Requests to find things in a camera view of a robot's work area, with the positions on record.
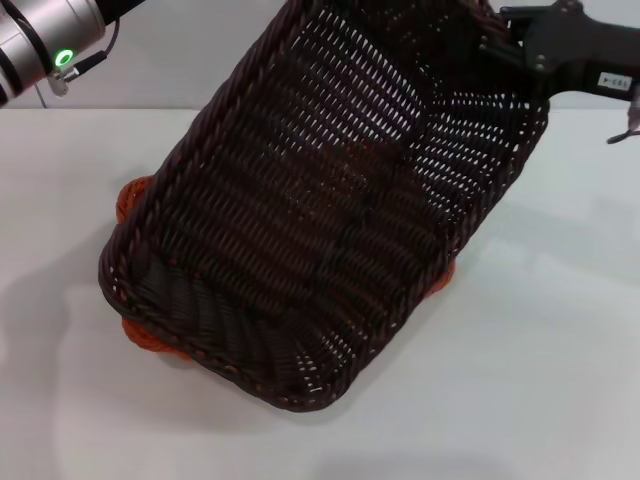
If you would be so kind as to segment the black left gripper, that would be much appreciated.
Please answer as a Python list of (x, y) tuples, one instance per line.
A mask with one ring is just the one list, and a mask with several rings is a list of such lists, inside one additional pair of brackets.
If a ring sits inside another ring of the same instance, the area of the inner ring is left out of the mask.
[(105, 25), (110, 25), (120, 19), (145, 0), (95, 0)]

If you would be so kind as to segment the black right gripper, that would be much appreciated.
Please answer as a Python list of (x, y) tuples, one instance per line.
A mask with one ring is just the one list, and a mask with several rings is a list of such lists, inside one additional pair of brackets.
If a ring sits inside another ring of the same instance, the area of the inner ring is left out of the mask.
[(482, 37), (479, 50), (502, 64), (531, 68), (543, 95), (581, 92), (631, 100), (639, 85), (639, 30), (597, 21), (579, 1), (551, 6), (505, 6), (510, 31), (526, 31), (523, 48)]

